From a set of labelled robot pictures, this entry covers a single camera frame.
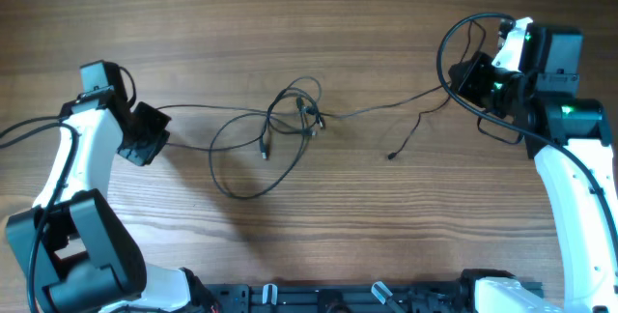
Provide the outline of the black USB cable thin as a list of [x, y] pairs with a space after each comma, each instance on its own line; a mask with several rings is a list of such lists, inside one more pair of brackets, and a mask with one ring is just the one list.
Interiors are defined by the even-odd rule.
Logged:
[[[324, 112], [318, 110], [318, 103], [319, 103], [319, 100], [322, 98], [323, 88], [322, 88], [322, 84], [320, 83], [320, 81], [317, 78], [314, 78], [313, 76], [302, 76], [302, 77], [294, 80], [287, 88], [285, 88], [283, 90], [284, 96], [287, 96], [287, 92], [288, 91], [297, 91], [298, 93], [302, 94], [303, 90], [295, 87], [296, 83], [298, 83], [298, 82], [300, 82], [302, 80], [313, 81], [317, 85], [317, 87], [318, 87], [318, 95], [317, 95], [317, 97], [315, 99], [311, 98], [309, 95], [306, 95], [306, 98], [311, 100], [311, 101], [313, 101], [315, 103], [315, 105], [313, 106], [313, 111], [312, 111], [311, 115], [317, 117], [316, 122], [317, 122], [317, 124], [321, 128], [324, 127], [323, 119], [325, 117], [330, 117], [330, 118], [334, 118], [334, 119], [337, 119], [337, 120], [344, 120], [344, 119], [347, 119], [347, 118], [350, 118], [350, 117], [353, 117], [353, 116], [356, 116], [356, 115], [360, 115], [362, 113], [370, 112], [370, 111], [382, 110], [382, 109], [388, 109], [388, 108], [393, 108], [393, 107], [401, 106], [401, 105], [404, 105], [406, 103], [412, 102], [414, 100], [420, 99], [420, 98], [422, 98], [424, 96], [427, 96], [428, 94], [430, 94], [432, 92], [435, 92], [438, 89], [440, 89], [440, 86], [437, 86], [437, 87], [434, 87], [433, 89], [424, 91], [424, 92], [422, 92], [420, 94], [417, 94], [417, 95], [412, 96], [411, 98], [408, 98], [408, 99], [405, 99], [405, 100], [400, 100], [398, 102], [390, 103], [390, 104], [376, 105], [376, 106], [372, 106], [372, 107], [368, 107], [368, 108], [363, 108], [363, 109], [356, 110], [356, 111], [354, 111], [352, 113], [348, 113], [348, 114], [330, 114], [330, 113], [324, 113]], [[259, 110], [259, 109], [253, 109], [253, 108], [219, 106], [219, 105], [206, 105], [206, 104], [169, 104], [169, 105], [160, 106], [160, 107], [157, 108], [157, 110], [162, 110], [162, 109], [166, 109], [166, 108], [181, 108], [181, 107], [208, 108], [208, 109], [232, 110], [232, 111], [244, 111], [245, 115], [266, 116], [268, 119], [276, 120], [276, 121], [278, 121], [278, 116], [280, 116], [280, 117], [293, 116], [292, 112], [273, 112], [273, 111], [268, 112], [267, 110]], [[243, 143], [243, 144], [239, 144], [237, 146], [223, 147], [223, 148], [217, 148], [217, 149], [201, 148], [201, 147], [195, 147], [195, 146], [189, 146], [189, 145], [177, 144], [177, 143], [167, 143], [167, 146], [209, 153], [209, 152], [231, 151], [231, 150], [234, 150], [234, 149], [238, 149], [238, 148], [247, 146], [249, 144], [251, 144], [251, 141]]]

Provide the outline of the black USB cable thick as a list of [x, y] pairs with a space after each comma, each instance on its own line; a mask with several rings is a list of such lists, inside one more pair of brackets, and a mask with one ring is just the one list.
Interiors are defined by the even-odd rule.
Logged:
[[[275, 96], [274, 100], [269, 104], [266, 110], [206, 104], [163, 105], [161, 106], [161, 109], [205, 108], [242, 111], [242, 114], [227, 121], [217, 130], [208, 147], [197, 147], [180, 143], [168, 143], [168, 146], [207, 153], [211, 180], [216, 189], [224, 196], [235, 200], [257, 199], [275, 189], [292, 172], [302, 158], [305, 152], [305, 147], [310, 139], [317, 135], [317, 131], [319, 129], [325, 128], [325, 113], [320, 110], [320, 100], [322, 97], [323, 87], [321, 82], [313, 76], [301, 76], [292, 81], [287, 87], [283, 88]], [[217, 145], [217, 141], [225, 129], [241, 120], [248, 118], [262, 119], [260, 130], [254, 138], [230, 146], [221, 147]], [[263, 190], [250, 195], [238, 195], [231, 189], [225, 187], [218, 180], [215, 173], [214, 155], [229, 153], [234, 150], [248, 147], [252, 144], [257, 144], [262, 159], [269, 159], [269, 145], [267, 144], [267, 140], [272, 131], [281, 135], [298, 136], [300, 139], [296, 154], [284, 172]]]

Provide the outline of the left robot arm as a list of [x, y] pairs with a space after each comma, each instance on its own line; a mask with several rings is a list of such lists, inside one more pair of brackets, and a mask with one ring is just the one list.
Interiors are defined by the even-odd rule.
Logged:
[[116, 156], [145, 166], [166, 144], [170, 119], [125, 87], [128, 71], [96, 61], [80, 69], [83, 91], [42, 128], [60, 144], [30, 210], [10, 216], [6, 236], [26, 278], [33, 312], [193, 312], [201, 285], [189, 270], [145, 262], [107, 202]]

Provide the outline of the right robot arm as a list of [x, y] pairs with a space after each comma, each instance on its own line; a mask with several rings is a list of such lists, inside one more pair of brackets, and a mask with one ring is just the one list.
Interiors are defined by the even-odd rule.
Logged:
[[449, 96], [518, 133], [547, 191], [564, 272], [564, 311], [617, 309], [617, 191], [604, 106], [580, 99], [583, 35], [575, 27], [503, 20], [495, 56], [476, 51], [449, 69]]

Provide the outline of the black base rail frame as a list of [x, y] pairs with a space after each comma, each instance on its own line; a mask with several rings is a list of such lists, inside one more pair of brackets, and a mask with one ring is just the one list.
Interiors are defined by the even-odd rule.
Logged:
[[474, 312], [471, 289], [460, 281], [388, 285], [380, 301], [370, 285], [284, 286], [210, 284], [207, 313]]

